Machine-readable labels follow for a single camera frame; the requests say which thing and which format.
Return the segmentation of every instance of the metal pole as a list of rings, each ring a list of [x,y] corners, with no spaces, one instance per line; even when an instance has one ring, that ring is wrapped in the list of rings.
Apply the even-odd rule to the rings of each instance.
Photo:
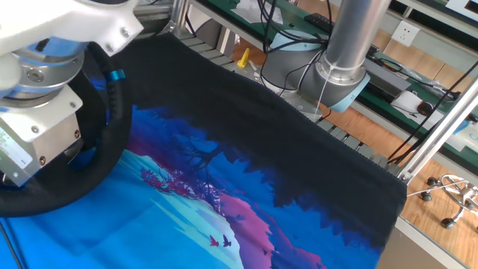
[[[171,13],[171,21],[176,25],[173,30],[175,35],[180,34],[186,22],[186,14],[189,9],[189,0],[174,0],[173,12]]]
[[[172,32],[179,37],[184,30],[184,24],[186,22],[186,14],[189,9],[189,0],[174,0],[173,11],[171,12],[171,19],[164,26],[163,31],[160,34]]]
[[[448,112],[405,164],[398,178],[410,184],[410,181],[420,172],[423,166],[434,156],[445,141],[447,141],[448,137],[451,136],[460,123],[477,105],[478,79],[475,79],[473,84],[456,100],[450,112]]]

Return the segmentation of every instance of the office chair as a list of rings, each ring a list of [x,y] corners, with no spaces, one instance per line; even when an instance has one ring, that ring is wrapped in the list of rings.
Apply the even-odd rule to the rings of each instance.
[[[441,221],[441,225],[445,229],[451,229],[455,226],[456,222],[463,216],[465,210],[478,215],[478,204],[474,199],[478,196],[478,187],[472,185],[467,180],[458,176],[445,174],[436,179],[434,177],[428,178],[428,191],[421,193],[421,199],[425,202],[432,200],[432,194],[430,193],[434,189],[441,188],[454,203],[460,206],[458,213],[454,217],[447,217]]]

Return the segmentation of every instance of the white cable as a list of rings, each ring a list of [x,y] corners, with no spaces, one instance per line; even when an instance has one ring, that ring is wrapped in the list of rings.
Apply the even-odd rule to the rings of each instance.
[[[337,66],[331,64],[331,63],[329,62],[329,60],[327,60],[327,55],[325,56],[324,60],[326,61],[326,63],[327,63],[331,68],[337,69],[337,70],[340,70],[340,71],[350,71],[350,70],[358,69],[358,68],[360,68],[360,67],[364,64],[364,62],[365,62],[365,59],[364,59],[357,67],[337,67]]]
[[[448,187],[448,186],[451,186],[451,185],[456,185],[456,184],[458,184],[458,183],[462,183],[462,182],[465,182],[465,181],[466,181],[466,180],[463,179],[463,180],[460,180],[460,181],[457,181],[457,182],[454,182],[454,183],[450,183],[450,184],[446,184],[446,185],[442,185],[442,186],[436,186],[436,187],[435,187],[435,186],[432,186],[432,187],[430,187],[429,189],[426,189],[426,190],[424,190],[424,191],[417,191],[417,192],[414,192],[413,194],[409,194],[409,195],[407,195],[407,197],[410,197],[410,196],[415,195],[415,194],[421,194],[421,193],[427,192],[427,191],[438,190],[439,188],[445,188],[445,187]]]
[[[319,100],[317,102],[317,107],[315,108],[314,120],[315,120],[315,117],[317,116],[317,112],[319,111],[319,105],[320,105],[320,100],[322,100],[323,91],[326,89],[327,82],[329,81],[329,78],[330,78],[330,73],[332,73],[333,69],[334,67],[330,66],[329,74],[327,75],[326,82],[323,84],[322,91],[320,92]]]

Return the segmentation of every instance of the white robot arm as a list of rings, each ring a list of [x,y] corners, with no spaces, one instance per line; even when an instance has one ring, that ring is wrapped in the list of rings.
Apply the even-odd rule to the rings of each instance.
[[[0,1],[0,170],[15,185],[80,138],[67,85],[89,42],[109,55],[142,30],[137,0]]]

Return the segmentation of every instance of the silver cylinder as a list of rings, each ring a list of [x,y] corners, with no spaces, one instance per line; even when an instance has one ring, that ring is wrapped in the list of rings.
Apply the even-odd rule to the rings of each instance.
[[[391,0],[343,0],[324,55],[335,67],[359,67]]]

